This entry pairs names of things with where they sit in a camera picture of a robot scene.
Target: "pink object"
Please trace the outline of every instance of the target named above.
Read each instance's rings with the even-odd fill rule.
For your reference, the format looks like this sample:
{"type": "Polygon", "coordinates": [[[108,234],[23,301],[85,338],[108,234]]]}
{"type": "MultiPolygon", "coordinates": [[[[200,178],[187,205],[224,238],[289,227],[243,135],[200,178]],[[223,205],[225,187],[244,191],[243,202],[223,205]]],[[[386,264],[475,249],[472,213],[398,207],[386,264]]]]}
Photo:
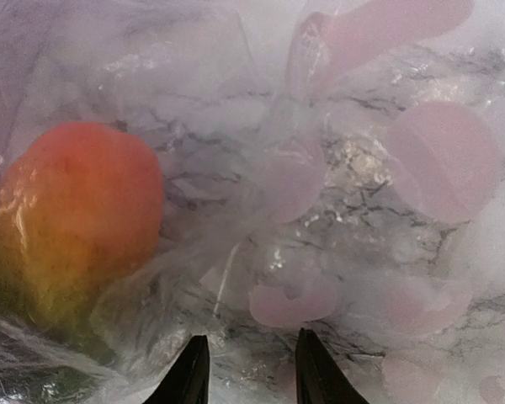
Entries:
{"type": "Polygon", "coordinates": [[[474,0],[373,0],[342,15],[313,13],[298,28],[289,66],[300,62],[292,57],[301,55],[296,46],[310,48],[311,42],[321,41],[327,63],[318,70],[314,66],[313,81],[315,88],[328,89],[348,70],[389,49],[451,31],[473,8],[474,0]]]}
{"type": "Polygon", "coordinates": [[[399,404],[426,404],[443,379],[443,358],[438,354],[413,351],[388,353],[382,362],[387,390],[399,404]]]}
{"type": "Polygon", "coordinates": [[[274,221],[294,221],[320,197],[327,173],[322,148],[316,138],[295,138],[269,158],[264,182],[274,221]]]}
{"type": "Polygon", "coordinates": [[[269,327],[298,327],[303,322],[320,320],[337,307],[337,286],[323,277],[308,284],[301,296],[289,299],[284,287],[255,286],[249,300],[252,317],[269,327]]]}
{"type": "Polygon", "coordinates": [[[385,134],[396,192],[424,215],[448,224],[474,218],[499,180],[501,155],[486,124],[454,103],[420,104],[385,134]]]}
{"type": "Polygon", "coordinates": [[[499,383],[501,376],[488,376],[479,383],[479,394],[486,404],[503,404],[505,389],[499,383]]]}
{"type": "Polygon", "coordinates": [[[406,278],[387,296],[388,321],[397,332],[424,335],[452,325],[465,314],[472,293],[458,283],[438,287],[419,278],[406,278]]]}

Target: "plastic bag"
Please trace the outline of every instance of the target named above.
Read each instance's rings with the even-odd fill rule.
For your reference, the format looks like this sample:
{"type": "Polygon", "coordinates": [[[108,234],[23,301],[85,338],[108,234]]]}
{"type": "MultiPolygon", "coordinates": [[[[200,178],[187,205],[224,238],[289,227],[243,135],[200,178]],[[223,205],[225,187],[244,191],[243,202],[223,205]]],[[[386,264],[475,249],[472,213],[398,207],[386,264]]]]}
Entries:
{"type": "MultiPolygon", "coordinates": [[[[9,267],[0,256],[0,401],[109,402],[158,382],[189,336],[204,330],[215,303],[191,290],[267,217],[261,189],[247,176],[245,156],[256,151],[240,142],[230,121],[208,127],[205,116],[221,99],[262,91],[239,18],[224,8],[0,1],[0,195],[13,162],[67,121],[138,136],[165,177],[156,256],[101,289],[75,326],[52,318],[58,300],[45,307],[42,322],[34,300],[48,293],[34,290],[46,279],[30,283],[21,270],[22,279],[5,280],[16,275],[4,274],[9,267]]],[[[21,189],[15,198],[27,196],[21,189]]],[[[36,195],[27,210],[14,208],[13,228],[29,242],[38,235],[24,234],[22,223],[41,203],[36,195]]],[[[64,268],[53,270],[66,284],[63,247],[64,268]]]]}
{"type": "Polygon", "coordinates": [[[0,400],[139,402],[206,333],[213,402],[290,401],[306,325],[371,402],[505,401],[505,2],[264,6],[0,1],[0,180],[95,120],[166,197],[111,359],[0,314],[0,400]]]}
{"type": "Polygon", "coordinates": [[[294,400],[299,327],[370,402],[505,402],[505,3],[311,0],[289,48],[261,133],[322,186],[205,278],[215,402],[294,400]]]}

